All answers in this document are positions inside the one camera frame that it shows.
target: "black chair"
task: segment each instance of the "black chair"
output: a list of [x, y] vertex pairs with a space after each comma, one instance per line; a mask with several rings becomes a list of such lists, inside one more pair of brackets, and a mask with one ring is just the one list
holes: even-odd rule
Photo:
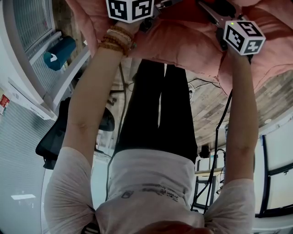
[[[66, 131], [69, 102], [70, 98], [67, 98], [60, 103], [60, 110], [57, 121], [37, 145], [36, 154], [44, 158], [45, 164], [43, 167], [46, 169], [54, 169], [59, 152], [61, 150]], [[105, 108], [99, 129], [112, 132], [114, 128], [114, 117], [112, 113], [107, 108]]]

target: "black pants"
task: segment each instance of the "black pants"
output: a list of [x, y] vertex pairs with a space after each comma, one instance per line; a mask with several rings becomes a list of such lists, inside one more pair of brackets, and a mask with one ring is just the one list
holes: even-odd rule
[[195, 163], [197, 145], [184, 69], [168, 65], [164, 77], [164, 64], [142, 60], [115, 153], [125, 149], [156, 149]]

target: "white cube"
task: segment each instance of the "white cube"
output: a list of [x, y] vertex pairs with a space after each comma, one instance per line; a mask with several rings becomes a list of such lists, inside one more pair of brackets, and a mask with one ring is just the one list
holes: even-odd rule
[[152, 16], [154, 0], [106, 0], [109, 18], [132, 23]]
[[224, 40], [239, 54], [259, 53], [266, 37], [254, 21], [227, 21]]

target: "short sleeve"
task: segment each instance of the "short sleeve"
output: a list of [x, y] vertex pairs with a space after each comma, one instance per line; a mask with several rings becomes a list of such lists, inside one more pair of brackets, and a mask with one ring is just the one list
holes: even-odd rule
[[61, 149], [44, 200], [51, 234], [80, 234], [93, 220], [91, 170], [79, 151]]
[[238, 179], [226, 184], [204, 215], [214, 234], [249, 234], [255, 217], [254, 183]]

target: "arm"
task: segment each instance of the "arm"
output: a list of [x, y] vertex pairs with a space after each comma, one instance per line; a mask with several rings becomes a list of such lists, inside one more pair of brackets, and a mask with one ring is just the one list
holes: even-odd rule
[[230, 181], [253, 179], [254, 151], [258, 138], [258, 116], [250, 64], [229, 48], [233, 70], [233, 97], [231, 103], [225, 184]]
[[[140, 22], [118, 22], [116, 25], [134, 34], [139, 24]], [[70, 147], [81, 152], [90, 165], [98, 128], [122, 56], [119, 51], [99, 48], [78, 82], [70, 101], [62, 147]]]

